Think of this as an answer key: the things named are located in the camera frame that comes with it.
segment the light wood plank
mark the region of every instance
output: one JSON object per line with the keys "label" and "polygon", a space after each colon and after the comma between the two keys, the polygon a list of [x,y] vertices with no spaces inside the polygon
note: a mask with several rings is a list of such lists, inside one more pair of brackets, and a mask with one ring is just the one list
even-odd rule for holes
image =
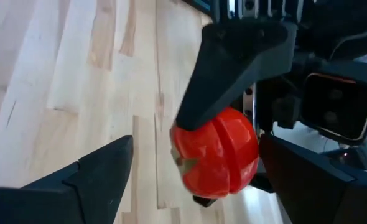
{"label": "light wood plank", "polygon": [[80,110],[83,74],[90,50],[91,31],[96,3],[72,0],[58,53],[55,75],[47,107],[78,113]]}
{"label": "light wood plank", "polygon": [[211,20],[210,16],[207,16],[206,14],[199,12],[200,13],[200,19],[202,21],[202,25],[205,26],[207,24],[212,23],[213,21]]}
{"label": "light wood plank", "polygon": [[0,185],[27,183],[55,66],[57,4],[38,0],[0,111]]}
{"label": "light wood plank", "polygon": [[116,0],[97,0],[88,62],[111,70],[116,29]]}
{"label": "light wood plank", "polygon": [[157,211],[158,224],[181,224],[180,210],[179,208],[173,209],[160,209]]}
{"label": "light wood plank", "polygon": [[269,197],[269,203],[271,206],[271,213],[273,216],[274,223],[276,224],[283,224],[283,218],[282,213],[279,208],[279,205],[277,204],[277,194],[268,194],[267,197]]}
{"label": "light wood plank", "polygon": [[0,109],[34,5],[35,0],[0,0]]}
{"label": "light wood plank", "polygon": [[156,0],[135,1],[134,53],[136,69],[131,75],[132,112],[154,119],[156,107]]}
{"label": "light wood plank", "polygon": [[124,40],[124,36],[126,35],[127,21],[129,18],[129,6],[131,0],[117,0],[116,4],[116,28],[114,34],[114,50],[119,51]]}
{"label": "light wood plank", "polygon": [[202,223],[203,224],[224,224],[224,214],[221,210],[212,208],[202,208]]}
{"label": "light wood plank", "polygon": [[157,223],[154,123],[146,118],[135,116],[133,132],[132,212],[123,214],[123,224]]}
{"label": "light wood plank", "polygon": [[79,159],[77,115],[46,109],[34,144],[30,182],[55,172]]}
{"label": "light wood plank", "polygon": [[[132,101],[130,94],[130,76],[133,71],[134,59],[114,52],[110,94],[107,102],[108,141],[132,134]],[[119,212],[131,212],[131,183],[129,176],[126,189],[121,199]]]}
{"label": "light wood plank", "polygon": [[223,209],[225,215],[225,223],[253,223],[250,219],[248,204],[244,200],[244,192],[239,192],[236,195],[229,195],[223,199]]}
{"label": "light wood plank", "polygon": [[[66,24],[67,14],[70,8],[70,1],[71,0],[58,0],[58,5],[59,5],[58,36],[57,36],[58,49],[62,41],[63,32],[65,31],[65,24]],[[59,54],[59,50],[55,52],[55,58],[58,57],[58,54]]]}
{"label": "light wood plank", "polygon": [[120,1],[122,5],[127,4],[126,8],[128,8],[128,13],[126,19],[122,19],[120,22],[120,26],[122,27],[122,22],[125,21],[126,24],[124,26],[124,31],[122,28],[118,27],[123,35],[123,38],[117,38],[116,40],[119,41],[119,53],[126,55],[128,57],[132,57],[134,55],[134,36],[136,30],[136,8],[135,2],[133,0],[129,0],[128,2],[125,0]]}
{"label": "light wood plank", "polygon": [[246,187],[238,195],[240,197],[236,197],[235,200],[241,200],[245,208],[245,210],[240,211],[235,206],[235,211],[241,212],[238,215],[239,217],[249,220],[250,223],[282,223],[282,217],[279,215],[280,210],[276,201],[273,202],[275,205],[271,205],[270,197],[273,194],[271,195],[254,187]]}
{"label": "light wood plank", "polygon": [[185,204],[180,209],[180,217],[182,224],[202,224],[203,217],[200,212],[200,206],[191,201],[192,197],[187,195],[184,200]]}
{"label": "light wood plank", "polygon": [[78,114],[78,150],[84,156],[109,142],[107,102],[110,72],[86,66],[82,74],[80,110]]}
{"label": "light wood plank", "polygon": [[157,0],[158,87],[155,122],[159,208],[177,208],[184,204],[182,197],[186,190],[170,153],[169,129],[192,74],[201,28],[198,12],[181,3]]}

